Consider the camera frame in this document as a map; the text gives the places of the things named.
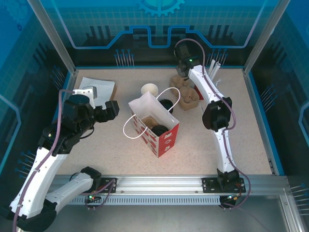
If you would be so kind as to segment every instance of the paper cup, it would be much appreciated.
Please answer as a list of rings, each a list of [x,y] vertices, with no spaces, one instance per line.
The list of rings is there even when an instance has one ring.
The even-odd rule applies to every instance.
[[[140,92],[144,95],[147,91],[149,91],[155,97],[158,96],[158,87],[155,84],[149,83],[145,84],[141,89]]]

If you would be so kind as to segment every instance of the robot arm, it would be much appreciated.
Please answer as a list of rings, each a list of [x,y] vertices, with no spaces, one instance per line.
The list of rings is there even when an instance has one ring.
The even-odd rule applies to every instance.
[[[230,156],[232,152],[228,139],[228,131],[225,131],[225,133],[223,134],[223,130],[228,126],[228,121],[230,120],[230,113],[227,107],[217,97],[219,95],[221,98],[224,98],[224,96],[213,84],[207,73],[205,73],[205,77],[208,79],[208,83],[212,85],[212,89],[215,90],[215,94],[212,92],[212,89],[203,77],[201,65],[194,66],[194,68],[190,69],[188,75],[189,78],[194,82],[208,105],[202,120],[204,126],[207,129],[211,130],[211,133],[214,137],[214,141],[218,151],[218,170],[222,173],[229,173],[234,170],[234,167],[231,165],[230,161],[227,158],[228,155],[225,150],[223,136],[225,136],[226,138],[228,153],[230,154]],[[225,100],[227,102],[230,102],[230,106],[232,106],[232,101],[230,100],[230,98],[227,98]]]
[[[58,212],[73,198],[89,189],[99,188],[101,173],[86,167],[69,183],[47,194],[59,167],[71,152],[72,147],[79,142],[80,137],[93,128],[96,122],[113,120],[118,115],[119,107],[116,101],[106,102],[106,109],[103,110],[102,106],[94,105],[93,98],[95,97],[96,89],[91,87],[74,90],[74,94],[65,101],[56,148],[33,177],[24,196],[22,207],[20,207],[17,226],[24,231],[45,231],[52,224]],[[24,185],[10,206],[0,209],[0,213],[5,218],[13,219],[30,174],[36,171],[38,164],[51,149],[55,140],[56,126],[56,123],[53,123],[44,129],[36,159]]]
[[[177,46],[174,55],[178,61],[178,66],[176,67],[178,74],[183,78],[191,79],[207,103],[202,121],[204,126],[211,130],[218,151],[217,182],[222,191],[229,191],[236,183],[240,182],[239,173],[234,168],[236,165],[232,157],[228,131],[225,130],[228,128],[231,112],[222,101],[224,100],[232,107],[232,100],[225,98],[219,92],[206,71],[203,74],[202,65],[198,56],[191,55],[186,44],[183,43]]]

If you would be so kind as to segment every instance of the red and white paper bag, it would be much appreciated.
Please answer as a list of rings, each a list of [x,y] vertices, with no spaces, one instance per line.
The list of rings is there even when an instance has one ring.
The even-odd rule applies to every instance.
[[[169,131],[160,136],[156,136],[149,128],[141,135],[144,142],[157,157],[162,156],[175,145],[179,121],[150,92],[129,102],[129,107],[132,115],[135,115],[132,121],[138,134],[142,134],[146,128],[146,125],[141,120],[150,116],[159,125],[168,128]]]

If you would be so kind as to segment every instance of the blue wall panel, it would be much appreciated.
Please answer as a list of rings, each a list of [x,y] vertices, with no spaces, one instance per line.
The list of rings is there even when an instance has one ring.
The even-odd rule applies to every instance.
[[[26,0],[0,3],[0,204],[15,196],[67,69]]]
[[[173,65],[172,48],[185,37],[243,65],[277,0],[42,2],[77,66],[122,66],[114,57],[121,49],[148,66]]]
[[[292,0],[252,68],[284,172],[309,185],[309,2]]]

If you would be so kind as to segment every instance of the metal frame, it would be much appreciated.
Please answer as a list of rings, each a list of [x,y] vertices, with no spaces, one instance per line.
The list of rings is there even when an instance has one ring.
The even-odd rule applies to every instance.
[[[301,220],[294,197],[286,193],[284,195],[280,195],[280,200],[289,230],[292,232],[308,231]]]
[[[254,114],[255,114],[256,122],[257,122],[257,125],[258,125],[260,133],[261,133],[261,137],[262,137],[262,141],[263,141],[264,148],[265,148],[265,151],[266,151],[266,155],[271,160],[271,164],[272,164],[271,168],[273,169],[274,173],[276,175],[279,175],[280,172],[279,172],[279,169],[278,169],[277,164],[275,162],[274,152],[272,150],[272,147],[271,147],[271,144],[270,144],[270,141],[269,141],[269,137],[268,137],[268,133],[267,133],[265,124],[263,122],[262,114],[261,114],[261,111],[260,111],[260,108],[259,108],[259,105],[258,105],[258,102],[257,102],[257,97],[254,94],[253,85],[250,81],[249,74],[246,74],[245,72],[243,72],[243,76],[244,76],[244,80],[245,80],[245,83],[246,83],[246,86],[247,86],[248,94],[249,94],[249,97],[250,97],[250,100],[251,100],[252,108],[253,108],[253,111],[254,111]]]
[[[69,90],[74,89],[74,85],[75,85],[77,76],[78,76],[78,70],[76,70],[74,73],[70,73],[70,78],[69,78],[68,84],[66,86],[66,89],[69,89]],[[67,100],[69,98],[70,95],[71,95],[70,93],[67,93],[67,92],[64,93],[62,104],[65,102],[65,100]]]
[[[248,74],[251,68],[253,67],[254,63],[256,62],[257,58],[261,54],[264,46],[266,45],[268,39],[270,38],[271,34],[273,33],[276,25],[278,24],[281,16],[283,15],[286,7],[288,6],[290,0],[279,0],[275,9],[271,13],[260,37],[258,38],[256,44],[254,45],[252,52],[250,53],[246,64],[244,66],[245,74]]]
[[[203,193],[202,178],[217,175],[104,175],[117,178],[116,193],[121,196],[228,196],[229,193]],[[252,192],[250,195],[291,195],[285,176],[249,175]],[[68,183],[70,175],[56,175],[49,191]]]
[[[267,150],[267,155],[271,160],[274,160],[274,155],[267,137],[266,128],[263,124],[261,114],[258,111],[257,100],[253,92],[252,84],[248,80],[248,73],[251,70],[252,66],[256,62],[258,56],[260,55],[262,49],[264,48],[266,42],[271,36],[275,26],[280,20],[282,14],[284,13],[287,5],[290,0],[280,0],[276,5],[272,15],[270,16],[263,32],[261,33],[257,43],[255,44],[249,58],[244,66],[244,76],[248,92],[253,104],[253,109],[255,110],[255,115],[259,128],[261,130],[262,139]],[[46,10],[42,6],[40,1],[37,0],[28,0],[28,3],[32,7],[35,15],[43,26],[46,34],[54,45],[56,51],[67,67],[68,71],[72,74],[70,78],[70,83],[67,88],[72,89],[74,86],[77,73],[76,67],[73,61],[70,58],[61,38],[59,37],[51,19],[49,18]],[[279,170],[275,162],[273,169],[274,173],[278,174]],[[197,175],[183,175],[183,176],[104,176],[104,177],[115,177],[118,178],[117,190],[116,193],[112,194],[112,197],[117,200],[117,204],[122,204],[123,201],[118,202],[118,199],[128,198],[135,196],[137,198],[143,198],[149,196],[155,196],[166,198],[179,198],[186,197],[186,199],[196,199],[196,198],[214,198],[229,195],[226,194],[216,194],[216,193],[203,193],[202,190],[202,181],[204,177],[216,177],[216,175],[206,175],[206,176],[197,176]],[[69,181],[69,175],[56,175],[49,191],[58,189],[62,185],[66,184]],[[266,195],[266,196],[280,196],[282,203],[282,210],[285,214],[286,221],[290,231],[303,232],[305,231],[304,225],[301,221],[300,215],[297,211],[297,206],[295,204],[294,198],[289,187],[288,180],[285,176],[275,176],[275,175],[250,175],[250,181],[252,183],[252,196]]]
[[[38,18],[39,22],[41,23],[42,27],[44,28],[47,36],[49,37],[50,41],[54,45],[56,51],[58,52],[60,58],[62,59],[63,63],[67,67],[68,71],[72,74],[75,73],[75,65],[68,54],[61,38],[59,37],[56,28],[54,27],[51,19],[49,18],[46,10],[44,9],[41,1],[39,0],[28,0],[29,5],[31,6],[33,12],[35,13],[36,17]]]
[[[84,205],[87,196],[74,198],[69,205]],[[106,196],[88,205],[100,205]],[[106,205],[220,205],[220,196],[130,196],[112,195],[105,202]]]

